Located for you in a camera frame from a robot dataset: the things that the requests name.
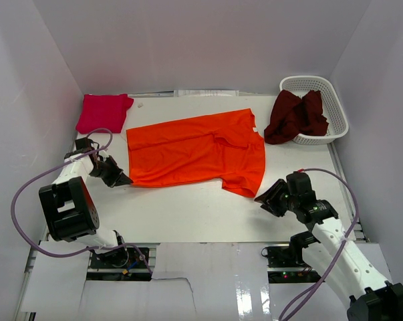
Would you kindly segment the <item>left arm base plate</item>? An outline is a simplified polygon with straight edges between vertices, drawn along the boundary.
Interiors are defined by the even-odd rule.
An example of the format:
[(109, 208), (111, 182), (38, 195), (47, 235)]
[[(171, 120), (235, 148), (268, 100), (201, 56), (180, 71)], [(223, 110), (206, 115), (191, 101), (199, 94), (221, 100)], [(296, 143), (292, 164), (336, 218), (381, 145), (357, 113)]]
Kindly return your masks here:
[(150, 250), (148, 247), (140, 247), (138, 252), (133, 247), (117, 249), (104, 253), (93, 253), (89, 268), (95, 270), (102, 269), (127, 269), (146, 267), (143, 259), (148, 261)]

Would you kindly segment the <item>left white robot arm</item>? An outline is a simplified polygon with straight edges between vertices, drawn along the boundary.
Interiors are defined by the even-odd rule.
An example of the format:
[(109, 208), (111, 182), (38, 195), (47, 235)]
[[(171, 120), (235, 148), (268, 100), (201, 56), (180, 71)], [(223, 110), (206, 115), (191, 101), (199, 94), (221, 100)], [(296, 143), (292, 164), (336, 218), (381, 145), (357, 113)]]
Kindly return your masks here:
[(76, 149), (65, 155), (69, 164), (58, 178), (39, 190), (49, 234), (55, 241), (79, 242), (90, 247), (99, 261), (123, 267), (130, 258), (128, 250), (121, 246), (124, 239), (117, 231), (100, 225), (86, 180), (99, 178), (110, 188), (131, 185), (133, 181), (106, 152), (86, 155), (97, 146), (92, 139), (77, 139), (75, 145)]

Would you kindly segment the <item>orange t shirt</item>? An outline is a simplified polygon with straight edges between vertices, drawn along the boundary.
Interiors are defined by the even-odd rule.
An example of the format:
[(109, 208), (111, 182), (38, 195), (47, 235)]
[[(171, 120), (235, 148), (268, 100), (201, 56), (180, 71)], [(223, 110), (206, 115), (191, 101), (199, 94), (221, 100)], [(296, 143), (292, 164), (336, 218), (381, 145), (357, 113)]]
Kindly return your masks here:
[(128, 129), (130, 178), (144, 188), (220, 179), (224, 190), (253, 198), (266, 165), (255, 128), (248, 108)]

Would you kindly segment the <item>dark red t shirt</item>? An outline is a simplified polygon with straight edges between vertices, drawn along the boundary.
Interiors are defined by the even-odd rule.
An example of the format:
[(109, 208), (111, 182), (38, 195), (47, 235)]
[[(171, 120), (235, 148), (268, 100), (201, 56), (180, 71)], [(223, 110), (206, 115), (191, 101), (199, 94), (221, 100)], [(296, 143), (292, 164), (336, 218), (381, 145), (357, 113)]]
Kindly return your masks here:
[(303, 97), (288, 90), (280, 91), (264, 130), (267, 144), (283, 144), (300, 134), (325, 136), (329, 123), (323, 115), (321, 92), (310, 90)]

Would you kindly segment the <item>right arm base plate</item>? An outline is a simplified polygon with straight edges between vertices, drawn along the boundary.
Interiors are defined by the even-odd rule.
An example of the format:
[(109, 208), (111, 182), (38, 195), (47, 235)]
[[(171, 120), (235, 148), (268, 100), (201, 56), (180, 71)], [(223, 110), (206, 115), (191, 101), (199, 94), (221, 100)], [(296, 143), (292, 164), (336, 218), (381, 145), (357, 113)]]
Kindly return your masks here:
[(310, 269), (302, 259), (302, 253), (290, 249), (289, 246), (267, 246), (261, 250), (261, 256), (267, 260), (269, 268), (302, 268)]

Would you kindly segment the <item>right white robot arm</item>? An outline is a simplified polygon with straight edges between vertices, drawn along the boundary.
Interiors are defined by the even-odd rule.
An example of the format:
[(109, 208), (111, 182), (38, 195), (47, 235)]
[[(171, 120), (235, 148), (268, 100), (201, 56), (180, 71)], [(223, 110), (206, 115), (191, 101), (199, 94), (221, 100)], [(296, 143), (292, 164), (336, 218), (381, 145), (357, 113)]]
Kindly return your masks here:
[(277, 180), (255, 202), (276, 217), (290, 211), (307, 227), (291, 237), (289, 258), (320, 276), (284, 307), (280, 320), (296, 315), (323, 283), (341, 300), (348, 320), (403, 320), (403, 285), (381, 274), (349, 238), (354, 226), (345, 228), (330, 202), (317, 198), (307, 169)]

